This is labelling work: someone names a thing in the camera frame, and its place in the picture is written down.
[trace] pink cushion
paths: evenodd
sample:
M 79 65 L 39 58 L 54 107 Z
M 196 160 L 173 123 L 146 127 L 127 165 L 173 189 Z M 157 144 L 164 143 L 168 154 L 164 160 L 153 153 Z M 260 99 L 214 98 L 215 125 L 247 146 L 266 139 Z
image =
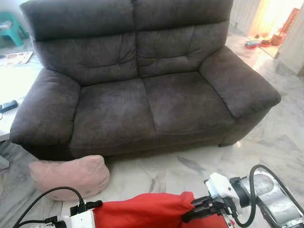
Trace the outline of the pink cushion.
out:
M 28 165 L 38 190 L 69 186 L 80 192 L 83 198 L 101 192 L 109 182 L 109 170 L 100 155 L 86 156 L 73 161 L 35 161 Z M 57 190 L 47 194 L 53 200 L 77 200 L 69 190 Z

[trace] black cable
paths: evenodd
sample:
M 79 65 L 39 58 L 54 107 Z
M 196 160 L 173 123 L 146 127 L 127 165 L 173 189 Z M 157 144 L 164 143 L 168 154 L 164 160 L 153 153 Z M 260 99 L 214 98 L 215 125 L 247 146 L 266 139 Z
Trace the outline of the black cable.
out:
M 28 221 L 24 221 L 24 222 L 21 222 L 19 223 L 16 227 L 21 227 L 25 224 L 28 224 L 28 223 L 44 223 L 45 221 L 44 220 L 28 220 Z
M 24 216 L 28 213 L 28 211 L 37 203 L 38 200 L 40 200 L 42 197 L 44 197 L 45 195 L 47 195 L 48 193 L 52 192 L 52 191 L 56 191 L 56 190 L 60 190 L 60 189 L 67 189 L 67 190 L 71 190 L 73 191 L 74 193 L 76 193 L 76 195 L 78 196 L 79 198 L 79 206 L 82 205 L 82 209 L 85 210 L 85 203 L 84 203 L 84 200 L 82 199 L 80 193 L 76 190 L 76 189 L 73 189 L 71 187 L 57 187 L 57 188 L 53 188 L 53 189 L 50 189 L 44 193 L 42 193 L 40 196 L 38 196 L 34 202 L 31 203 L 31 205 L 29 205 L 29 207 L 24 211 L 24 213 L 20 216 L 20 218 L 17 220 L 17 222 L 15 223 L 15 225 L 13 226 L 13 228 L 18 228 L 19 227 L 19 223 L 21 222 L 21 220 L 24 218 Z
M 255 186 L 254 186 L 254 173 L 255 173 L 256 169 L 258 169 L 258 168 L 262 168 L 262 169 L 266 170 L 270 175 L 272 175 L 273 178 L 280 184 L 280 187 L 284 190 L 285 194 L 299 208 L 299 210 L 302 212 L 302 214 L 304 214 L 304 210 L 302 209 L 300 204 L 291 195 L 291 193 L 288 191 L 288 189 L 285 187 L 285 185 L 281 182 L 281 180 L 266 166 L 258 164 L 258 165 L 255 165 L 254 167 L 252 167 L 250 174 L 249 174 L 249 185 L 250 185 L 250 196 L 251 196 L 251 212 L 250 212 L 249 218 L 248 218 L 247 222 L 241 223 L 238 220 L 238 215 L 234 213 L 232 215 L 232 217 L 234 218 L 237 225 L 239 225 L 242 228 L 246 228 L 246 227 L 250 226 L 250 224 L 253 222 L 253 219 L 255 218 L 257 204 L 256 204 L 256 193 L 255 193 Z

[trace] plastic chair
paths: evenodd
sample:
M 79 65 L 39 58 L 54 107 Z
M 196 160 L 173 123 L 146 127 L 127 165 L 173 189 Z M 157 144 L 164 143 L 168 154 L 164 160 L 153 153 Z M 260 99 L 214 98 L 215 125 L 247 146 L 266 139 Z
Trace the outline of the plastic chair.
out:
M 24 36 L 29 38 L 29 35 L 23 28 L 23 26 L 17 21 L 17 19 L 9 12 L 0 12 L 0 21 L 10 20 L 13 25 L 6 30 L 0 30 L 0 36 L 9 36 L 16 44 L 16 46 L 22 46 L 23 41 L 18 35 L 18 30 L 21 29 Z

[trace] red fabric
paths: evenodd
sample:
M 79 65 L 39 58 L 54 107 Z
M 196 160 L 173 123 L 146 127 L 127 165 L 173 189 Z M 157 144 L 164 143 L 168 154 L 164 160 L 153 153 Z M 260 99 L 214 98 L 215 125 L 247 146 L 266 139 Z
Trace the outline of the red fabric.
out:
M 181 195 L 146 193 L 133 199 L 106 202 L 94 209 L 96 228 L 226 228 L 223 217 L 217 215 L 181 221 L 182 215 L 194 206 L 192 192 Z

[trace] brown fabric sofa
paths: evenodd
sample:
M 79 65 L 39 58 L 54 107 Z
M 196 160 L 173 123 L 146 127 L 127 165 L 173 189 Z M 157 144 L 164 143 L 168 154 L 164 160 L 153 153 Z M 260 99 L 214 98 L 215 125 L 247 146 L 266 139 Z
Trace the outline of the brown fabric sofa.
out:
M 242 139 L 280 94 L 225 46 L 232 0 L 31 0 L 44 69 L 10 139 L 71 160 Z

